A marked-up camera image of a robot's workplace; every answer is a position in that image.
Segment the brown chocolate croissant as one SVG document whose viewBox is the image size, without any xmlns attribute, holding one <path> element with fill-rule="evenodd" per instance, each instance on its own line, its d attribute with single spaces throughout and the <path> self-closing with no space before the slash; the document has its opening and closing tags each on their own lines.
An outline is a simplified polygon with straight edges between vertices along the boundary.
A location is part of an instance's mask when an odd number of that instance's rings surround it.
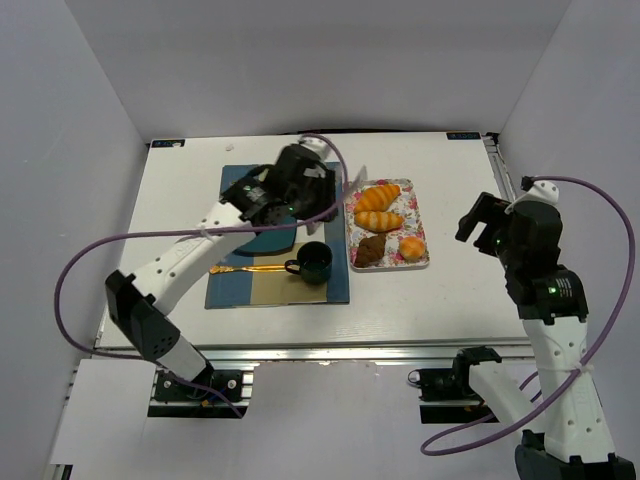
<svg viewBox="0 0 640 480">
<path fill-rule="evenodd" d="M 380 261 L 385 254 L 385 247 L 385 233 L 363 238 L 356 249 L 354 266 L 365 268 Z"/>
</svg>

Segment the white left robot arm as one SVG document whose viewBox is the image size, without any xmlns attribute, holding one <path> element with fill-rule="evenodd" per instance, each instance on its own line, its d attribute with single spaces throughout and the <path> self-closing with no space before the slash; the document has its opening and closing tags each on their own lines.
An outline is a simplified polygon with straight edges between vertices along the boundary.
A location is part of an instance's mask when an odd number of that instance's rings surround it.
<svg viewBox="0 0 640 480">
<path fill-rule="evenodd" d="M 280 151 L 275 163 L 236 180 L 194 232 L 181 234 L 134 272 L 116 270 L 107 277 L 111 321 L 144 360 L 184 385 L 188 396 L 215 394 L 215 370 L 170 321 L 170 313 L 211 266 L 260 234 L 332 221 L 350 192 L 348 173 L 326 164 L 338 152 L 325 136 L 301 136 Z"/>
</svg>

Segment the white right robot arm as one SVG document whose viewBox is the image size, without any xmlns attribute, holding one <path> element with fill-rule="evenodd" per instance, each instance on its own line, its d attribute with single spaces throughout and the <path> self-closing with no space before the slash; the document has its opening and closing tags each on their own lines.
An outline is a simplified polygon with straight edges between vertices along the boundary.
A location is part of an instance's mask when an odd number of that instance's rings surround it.
<svg viewBox="0 0 640 480">
<path fill-rule="evenodd" d="M 533 349 L 542 413 L 519 427 L 515 464 L 522 479 L 633 479 L 604 418 L 587 353 L 588 308 L 579 277 L 559 264 L 563 224 L 558 210 L 538 199 L 508 203 L 479 195 L 459 222 L 466 241 L 484 226 L 475 247 L 500 260 L 506 290 Z"/>
</svg>

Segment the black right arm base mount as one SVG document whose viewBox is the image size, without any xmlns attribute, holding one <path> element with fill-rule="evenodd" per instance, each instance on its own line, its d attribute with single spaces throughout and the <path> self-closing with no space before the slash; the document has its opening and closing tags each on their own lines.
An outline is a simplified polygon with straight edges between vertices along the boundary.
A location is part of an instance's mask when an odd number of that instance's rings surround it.
<svg viewBox="0 0 640 480">
<path fill-rule="evenodd" d="M 414 369 L 407 383 L 419 392 L 422 424 L 467 424 L 484 417 L 488 423 L 498 422 L 484 400 L 461 386 L 450 369 Z"/>
</svg>

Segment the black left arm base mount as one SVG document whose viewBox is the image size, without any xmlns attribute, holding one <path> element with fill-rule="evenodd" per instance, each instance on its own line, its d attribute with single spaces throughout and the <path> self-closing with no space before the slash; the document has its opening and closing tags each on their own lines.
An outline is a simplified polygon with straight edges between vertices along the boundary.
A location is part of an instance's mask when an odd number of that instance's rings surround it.
<svg viewBox="0 0 640 480">
<path fill-rule="evenodd" d="M 238 369 L 215 370 L 195 388 L 158 370 L 151 390 L 149 418 L 240 419 L 248 409 L 253 374 Z"/>
</svg>

